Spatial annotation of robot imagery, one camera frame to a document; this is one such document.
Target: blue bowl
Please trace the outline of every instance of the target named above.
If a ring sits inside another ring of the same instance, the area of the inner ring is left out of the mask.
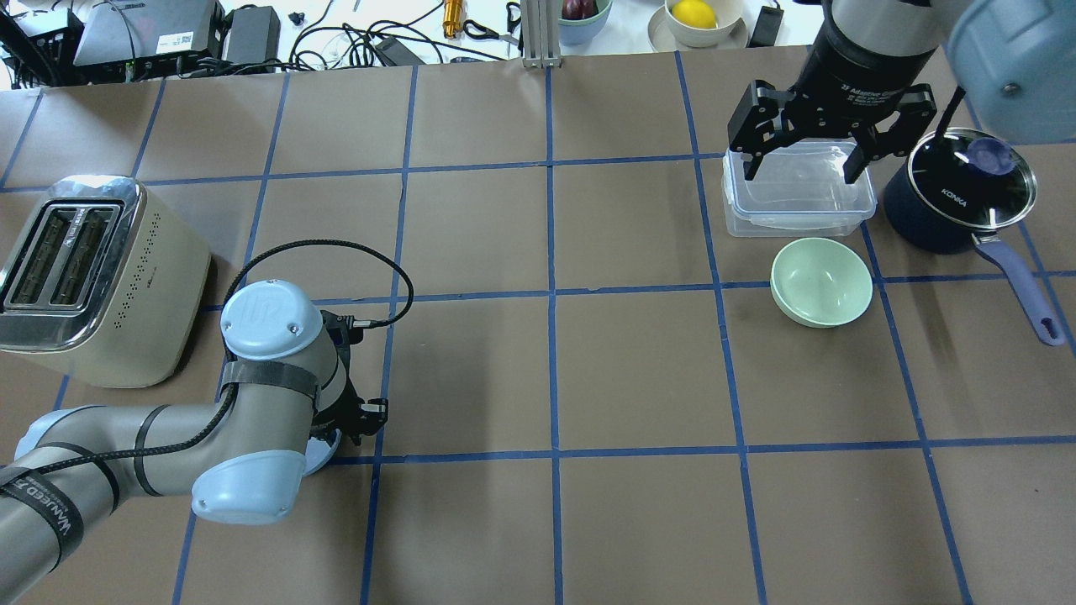
[[[575,46],[583,42],[590,42],[605,27],[605,22],[609,20],[609,9],[612,8],[612,0],[596,0],[598,14],[585,19],[560,19],[561,22],[561,43],[567,46]]]

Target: plate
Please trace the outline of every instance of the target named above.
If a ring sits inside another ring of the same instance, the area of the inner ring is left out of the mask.
[[[654,16],[650,17],[650,24],[647,26],[647,33],[650,38],[650,46],[659,53],[698,50],[693,46],[688,46],[686,44],[681,44],[676,41],[676,38],[672,38],[672,32],[665,26],[664,6],[657,9],[657,11],[654,12]],[[744,24],[742,18],[739,18],[736,19],[736,25],[733,26],[733,30],[730,32],[728,38],[725,38],[713,46],[706,46],[706,48],[746,48],[747,38],[747,25]]]

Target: cooking pot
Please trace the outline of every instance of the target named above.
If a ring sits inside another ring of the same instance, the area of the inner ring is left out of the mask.
[[[1057,313],[1028,265],[997,235],[1035,205],[1035,175],[1020,154],[971,128],[919,141],[886,185],[882,206],[901,237],[936,254],[973,248],[1008,278],[1035,335],[1065,343]]]

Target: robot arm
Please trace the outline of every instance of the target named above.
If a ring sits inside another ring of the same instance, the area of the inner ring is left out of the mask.
[[[936,114],[914,84],[946,38],[957,80],[983,123],[1021,143],[1076,135],[1076,4],[1066,0],[823,0],[825,20],[795,84],[754,81],[728,123],[750,180],[763,157],[806,138],[853,138],[855,181],[870,161],[904,156]],[[887,130],[878,124],[897,114]]]
[[[350,339],[360,333],[345,318],[318,313],[295,285],[270,280],[240,290],[221,328],[238,355],[225,369],[230,406],[228,399],[220,408],[91,406],[34,423],[15,462],[0,469],[3,600],[28,590],[131,496],[190,493],[195,513],[212,521],[279,521],[308,470],[303,452],[312,435],[334,439],[342,430],[357,439],[387,420],[387,403],[358,398],[348,377]],[[207,427],[197,445],[165,447]],[[70,459],[126,448],[144,453],[51,472]]]

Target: table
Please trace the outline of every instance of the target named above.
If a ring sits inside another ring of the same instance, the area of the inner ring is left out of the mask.
[[[75,14],[84,22],[88,19],[90,9],[97,0],[76,0],[74,2]],[[647,37],[647,24],[654,11],[661,9],[660,0],[615,0],[609,14],[606,27],[594,38],[578,46],[562,46],[565,55],[615,55],[651,53],[653,47]],[[245,2],[236,0],[222,0],[222,5],[226,11],[244,5]],[[313,24],[325,11],[325,2],[305,2],[295,0],[274,0],[272,2],[258,2],[258,5],[272,5],[277,10],[277,15],[281,20],[279,56],[287,58],[298,33],[310,24]],[[401,3],[397,0],[359,0],[357,3],[352,0],[334,0],[328,5],[328,13],[322,25],[339,26],[348,23],[355,27],[367,27],[379,19],[392,19],[409,23],[436,6],[438,2],[423,0],[422,2]],[[13,0],[11,5],[12,14],[18,14],[29,10],[47,10],[53,5],[53,0]],[[754,20],[762,5],[773,5],[771,0],[744,0],[744,20],[748,31],[754,28]],[[802,45],[810,44],[815,40],[815,34],[822,24],[822,11],[819,6],[795,4],[791,0],[782,3],[784,17],[781,29],[778,32],[778,45]],[[500,0],[469,0],[466,3],[467,18],[486,25],[502,32],[505,29],[505,2]],[[288,20],[287,15],[294,12],[306,14],[306,20],[296,26]],[[429,17],[415,24],[415,28],[433,40],[473,48],[483,53],[496,56],[512,58],[518,57],[519,52],[510,44],[490,40],[470,40],[462,38],[459,40],[445,40],[441,29],[443,9],[438,9]],[[413,41],[404,41],[421,59],[427,64],[438,61],[436,53],[429,44]],[[346,44],[342,37],[334,32],[320,32],[310,36],[302,45],[303,50],[312,50],[322,53],[329,61],[335,61],[340,54],[345,52]],[[444,60],[457,56],[473,56],[466,52],[452,48],[442,48]],[[0,90],[10,88],[6,81],[0,79]]]
[[[829,330],[770,300],[787,240],[724,230],[724,124],[747,82],[790,83],[805,56],[0,95],[0,254],[72,172],[134,174],[214,253],[188,353],[158,386],[0,355],[0,451],[54,407],[212,399],[224,284],[270,247],[358,240],[419,289],[353,356],[360,394],[393,403],[382,437],[306,480],[288,520],[223,526],[182,497],[134,498],[23,603],[1068,600],[1076,350],[1040,346],[991,265],[920,253],[880,211],[843,239],[870,267],[870,308]],[[923,80],[953,86],[940,56]],[[1072,342],[1073,146],[1021,153],[1040,200],[1004,237]],[[876,187],[897,167],[873,166]],[[270,276],[338,313],[399,301],[345,252],[296,251],[255,278]]]

